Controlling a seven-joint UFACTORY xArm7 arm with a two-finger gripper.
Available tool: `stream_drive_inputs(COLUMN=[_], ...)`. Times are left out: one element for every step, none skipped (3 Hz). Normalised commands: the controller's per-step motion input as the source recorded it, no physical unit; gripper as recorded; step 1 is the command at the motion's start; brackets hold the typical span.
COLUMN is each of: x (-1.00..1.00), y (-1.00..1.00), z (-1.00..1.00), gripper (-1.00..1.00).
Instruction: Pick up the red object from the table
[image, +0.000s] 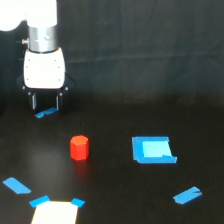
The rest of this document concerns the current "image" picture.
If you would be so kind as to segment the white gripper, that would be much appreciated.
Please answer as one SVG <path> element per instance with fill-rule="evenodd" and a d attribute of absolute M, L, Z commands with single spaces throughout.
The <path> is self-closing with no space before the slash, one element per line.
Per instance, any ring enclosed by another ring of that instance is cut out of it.
<path fill-rule="evenodd" d="M 28 98 L 32 110 L 37 107 L 34 90 L 67 91 L 74 80 L 66 73 L 65 60 L 61 48 L 47 53 L 25 51 L 23 74 L 17 79 L 18 86 L 29 92 Z M 56 96 L 56 108 L 60 115 L 64 113 L 63 93 Z"/>

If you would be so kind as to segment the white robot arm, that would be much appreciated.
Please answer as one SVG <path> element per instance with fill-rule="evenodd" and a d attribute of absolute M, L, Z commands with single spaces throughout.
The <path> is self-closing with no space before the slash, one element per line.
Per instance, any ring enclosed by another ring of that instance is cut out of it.
<path fill-rule="evenodd" d="M 57 37 L 57 0 L 0 0 L 0 31 L 15 30 L 23 21 L 28 27 L 23 74 L 18 81 L 37 108 L 37 90 L 55 90 L 56 110 L 73 79 L 66 74 L 65 60 Z"/>

